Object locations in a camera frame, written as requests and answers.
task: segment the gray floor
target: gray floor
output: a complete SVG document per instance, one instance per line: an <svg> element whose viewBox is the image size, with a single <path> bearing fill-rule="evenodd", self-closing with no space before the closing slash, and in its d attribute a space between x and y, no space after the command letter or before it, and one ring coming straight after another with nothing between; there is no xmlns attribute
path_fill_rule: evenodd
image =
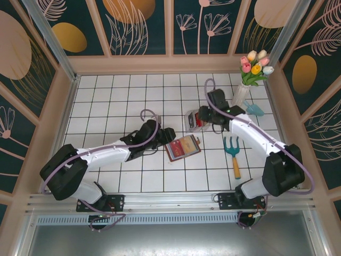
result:
<svg viewBox="0 0 341 256"><path fill-rule="evenodd" d="M235 223L118 225L103 233L87 226L37 227L30 256L310 256L300 212L270 212L252 230Z"/></svg>

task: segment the pink tulip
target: pink tulip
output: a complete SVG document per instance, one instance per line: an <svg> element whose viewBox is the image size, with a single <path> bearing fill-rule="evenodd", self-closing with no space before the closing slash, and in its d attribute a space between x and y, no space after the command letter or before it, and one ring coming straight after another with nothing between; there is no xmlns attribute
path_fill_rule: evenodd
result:
<svg viewBox="0 0 341 256"><path fill-rule="evenodd" d="M240 64L243 66L245 63L249 63L249 60L245 56L243 56L240 58Z"/></svg>
<svg viewBox="0 0 341 256"><path fill-rule="evenodd" d="M270 61L270 59L268 57L264 57L262 59L259 60L259 62L262 64L262 66L266 66L266 64L268 64Z"/></svg>
<svg viewBox="0 0 341 256"><path fill-rule="evenodd" d="M251 64L249 62L244 63L241 70L243 70L244 73L249 73L251 71Z"/></svg>

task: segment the wooden handle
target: wooden handle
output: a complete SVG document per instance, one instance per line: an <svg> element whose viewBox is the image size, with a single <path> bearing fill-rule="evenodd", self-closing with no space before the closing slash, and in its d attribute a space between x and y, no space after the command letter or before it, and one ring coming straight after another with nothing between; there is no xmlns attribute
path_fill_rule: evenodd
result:
<svg viewBox="0 0 341 256"><path fill-rule="evenodd" d="M239 180L240 179L240 172L239 172L239 166L238 166L237 159L235 157L233 157L232 161L233 161L234 178L236 180Z"/></svg>

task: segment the dark teal wallpaper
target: dark teal wallpaper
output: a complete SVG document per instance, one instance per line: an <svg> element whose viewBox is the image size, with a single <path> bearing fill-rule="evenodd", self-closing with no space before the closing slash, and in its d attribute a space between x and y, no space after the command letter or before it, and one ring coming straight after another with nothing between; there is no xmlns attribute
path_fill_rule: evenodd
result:
<svg viewBox="0 0 341 256"><path fill-rule="evenodd" d="M0 190L13 192L35 128L0 96Z"/></svg>
<svg viewBox="0 0 341 256"><path fill-rule="evenodd" d="M339 215L341 221L341 200L334 201L334 206L336 208L337 215Z"/></svg>
<svg viewBox="0 0 341 256"><path fill-rule="evenodd" d="M296 36L315 2L316 0L311 1L294 36ZM252 50L259 52L262 49L271 52L295 3L295 1L279 3L278 1L252 0L235 53L248 53ZM284 50L280 60L287 50L288 47Z"/></svg>
<svg viewBox="0 0 341 256"><path fill-rule="evenodd" d="M239 7L234 0L175 0L174 54L226 54Z"/></svg>
<svg viewBox="0 0 341 256"><path fill-rule="evenodd" d="M323 2L283 68L301 114L341 75L340 6Z"/></svg>
<svg viewBox="0 0 341 256"><path fill-rule="evenodd" d="M341 186L341 90L304 125L328 188Z"/></svg>
<svg viewBox="0 0 341 256"><path fill-rule="evenodd" d="M0 82L39 117L55 69L8 0L0 24Z"/></svg>
<svg viewBox="0 0 341 256"><path fill-rule="evenodd" d="M37 3L66 55L104 55L85 0L37 0Z"/></svg>
<svg viewBox="0 0 341 256"><path fill-rule="evenodd" d="M96 0L112 55L166 54L164 0Z"/></svg>
<svg viewBox="0 0 341 256"><path fill-rule="evenodd" d="M7 210L7 205L0 204L0 226L1 226L2 220L4 219L6 210Z"/></svg>

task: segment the tulip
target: tulip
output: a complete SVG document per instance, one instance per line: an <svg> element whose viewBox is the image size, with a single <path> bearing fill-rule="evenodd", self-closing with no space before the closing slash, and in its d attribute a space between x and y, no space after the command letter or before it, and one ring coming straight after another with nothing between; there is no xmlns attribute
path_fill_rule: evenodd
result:
<svg viewBox="0 0 341 256"><path fill-rule="evenodd" d="M264 58L266 56L266 50L261 50L258 54L258 60Z"/></svg>
<svg viewBox="0 0 341 256"><path fill-rule="evenodd" d="M251 73L254 75L257 75L259 72L261 72L262 67L260 65L254 65L251 69Z"/></svg>
<svg viewBox="0 0 341 256"><path fill-rule="evenodd" d="M259 63L262 64L262 67L265 67L269 63L270 59L268 57L262 58L259 60Z"/></svg>
<svg viewBox="0 0 341 256"><path fill-rule="evenodd" d="M251 64L249 62L244 63L241 70L243 70L244 73L249 73L251 71Z"/></svg>
<svg viewBox="0 0 341 256"><path fill-rule="evenodd" d="M247 59L249 61L253 61L256 58L256 54L257 54L256 51L250 51L249 54L247 55Z"/></svg>
<svg viewBox="0 0 341 256"><path fill-rule="evenodd" d="M245 63L249 63L249 61L245 56L243 56L240 58L240 64L243 66Z"/></svg>
<svg viewBox="0 0 341 256"><path fill-rule="evenodd" d="M273 69L273 67L271 67L271 66L266 66L266 67L263 68L263 73L264 73L265 75L269 75L269 74L271 74L273 71L274 71L274 69Z"/></svg>

